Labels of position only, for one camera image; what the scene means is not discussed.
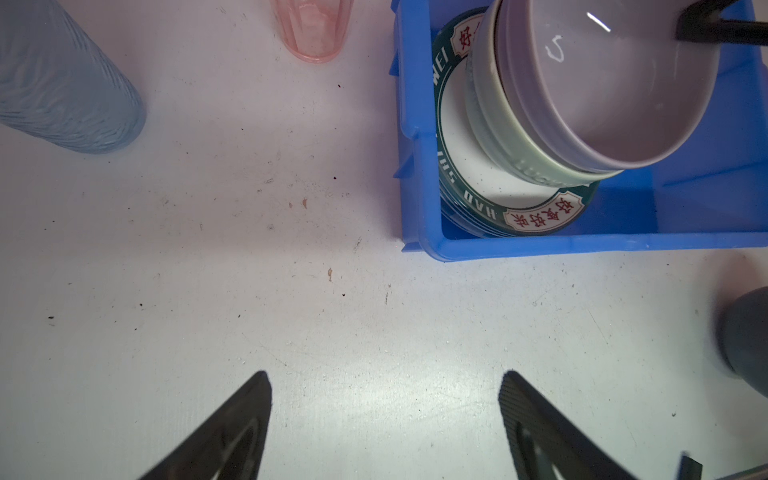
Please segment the green ceramic bowl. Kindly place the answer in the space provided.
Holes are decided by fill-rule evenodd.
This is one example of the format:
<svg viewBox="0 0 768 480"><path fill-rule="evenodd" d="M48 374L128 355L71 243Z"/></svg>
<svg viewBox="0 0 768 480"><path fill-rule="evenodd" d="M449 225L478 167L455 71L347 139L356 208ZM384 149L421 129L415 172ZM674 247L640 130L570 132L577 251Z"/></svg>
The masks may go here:
<svg viewBox="0 0 768 480"><path fill-rule="evenodd" d="M466 110L483 151L502 170L540 186L570 188L619 175L582 171L562 161L532 132L520 102L507 98L495 48L500 7L495 1L485 11L466 58Z"/></svg>

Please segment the white plate green lettered rim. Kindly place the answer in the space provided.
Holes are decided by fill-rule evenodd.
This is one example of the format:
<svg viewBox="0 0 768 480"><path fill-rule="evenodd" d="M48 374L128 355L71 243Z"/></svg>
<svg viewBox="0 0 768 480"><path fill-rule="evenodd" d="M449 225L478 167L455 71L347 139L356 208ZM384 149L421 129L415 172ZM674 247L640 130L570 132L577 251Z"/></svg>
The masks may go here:
<svg viewBox="0 0 768 480"><path fill-rule="evenodd" d="M541 236L573 223L599 183L538 185L498 166L481 146L490 138L479 95L471 91L483 64L482 22L496 8L468 10L449 21L432 43L437 160L442 213L481 238Z"/></svg>

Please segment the dark blue ceramic bowl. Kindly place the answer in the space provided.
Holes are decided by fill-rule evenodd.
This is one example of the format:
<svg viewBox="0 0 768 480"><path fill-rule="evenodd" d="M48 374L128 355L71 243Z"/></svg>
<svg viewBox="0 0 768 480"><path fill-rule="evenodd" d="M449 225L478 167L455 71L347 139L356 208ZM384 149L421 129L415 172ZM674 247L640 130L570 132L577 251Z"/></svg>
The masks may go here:
<svg viewBox="0 0 768 480"><path fill-rule="evenodd" d="M762 396L767 396L767 287L726 304L716 338L727 367Z"/></svg>

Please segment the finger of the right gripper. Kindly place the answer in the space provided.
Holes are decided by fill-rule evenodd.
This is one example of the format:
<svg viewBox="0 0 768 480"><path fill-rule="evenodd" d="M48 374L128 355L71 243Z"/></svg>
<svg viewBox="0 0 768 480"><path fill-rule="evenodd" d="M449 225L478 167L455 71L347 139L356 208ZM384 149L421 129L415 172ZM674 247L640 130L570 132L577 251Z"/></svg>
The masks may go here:
<svg viewBox="0 0 768 480"><path fill-rule="evenodd" d="M766 45L766 22L725 20L721 13L737 0L700 0L679 15L675 39L706 44Z"/></svg>

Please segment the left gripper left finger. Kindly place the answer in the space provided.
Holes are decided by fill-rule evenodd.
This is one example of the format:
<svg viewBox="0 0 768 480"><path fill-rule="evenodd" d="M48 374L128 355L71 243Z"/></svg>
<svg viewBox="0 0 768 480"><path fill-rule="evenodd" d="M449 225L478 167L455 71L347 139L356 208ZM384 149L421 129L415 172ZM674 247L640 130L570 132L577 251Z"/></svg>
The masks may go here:
<svg viewBox="0 0 768 480"><path fill-rule="evenodd" d="M145 479L255 479L266 444L272 387L256 372Z"/></svg>

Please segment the grey purple bowl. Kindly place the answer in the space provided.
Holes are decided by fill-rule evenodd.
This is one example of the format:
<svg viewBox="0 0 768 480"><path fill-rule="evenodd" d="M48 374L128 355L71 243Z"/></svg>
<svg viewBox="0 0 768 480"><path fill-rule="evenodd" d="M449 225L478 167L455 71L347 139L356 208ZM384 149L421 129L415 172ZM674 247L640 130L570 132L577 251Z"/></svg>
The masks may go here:
<svg viewBox="0 0 768 480"><path fill-rule="evenodd" d="M687 5L500 2L496 60L525 127L580 170L639 169L669 157L698 127L719 68L719 46L676 39Z"/></svg>

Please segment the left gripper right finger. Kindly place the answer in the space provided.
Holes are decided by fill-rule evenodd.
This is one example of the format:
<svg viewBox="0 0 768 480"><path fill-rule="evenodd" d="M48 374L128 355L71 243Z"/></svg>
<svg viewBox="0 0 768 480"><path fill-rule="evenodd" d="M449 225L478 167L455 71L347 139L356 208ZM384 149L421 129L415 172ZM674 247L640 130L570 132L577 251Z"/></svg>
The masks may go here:
<svg viewBox="0 0 768 480"><path fill-rule="evenodd" d="M632 477L518 372L504 374L498 401L520 479Z"/></svg>

